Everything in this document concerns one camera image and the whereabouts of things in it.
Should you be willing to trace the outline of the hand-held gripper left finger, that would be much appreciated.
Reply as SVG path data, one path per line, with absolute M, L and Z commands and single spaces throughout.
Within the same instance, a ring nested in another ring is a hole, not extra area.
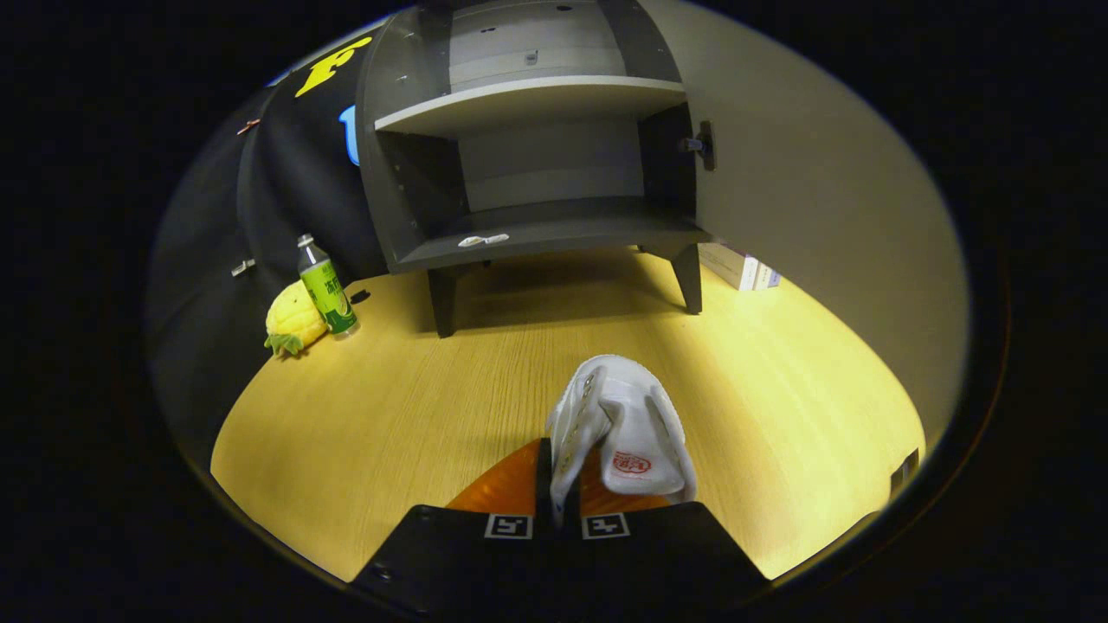
M 551 442 L 524 446 L 519 511 L 412 505 L 350 583 L 416 620 L 527 620 L 541 603 L 551 517 Z

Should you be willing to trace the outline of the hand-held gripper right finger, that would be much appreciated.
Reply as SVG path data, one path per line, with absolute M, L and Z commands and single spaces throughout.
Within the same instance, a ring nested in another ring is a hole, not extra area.
M 731 611 L 770 582 L 707 505 L 584 512 L 571 486 L 563 541 L 565 611 Z

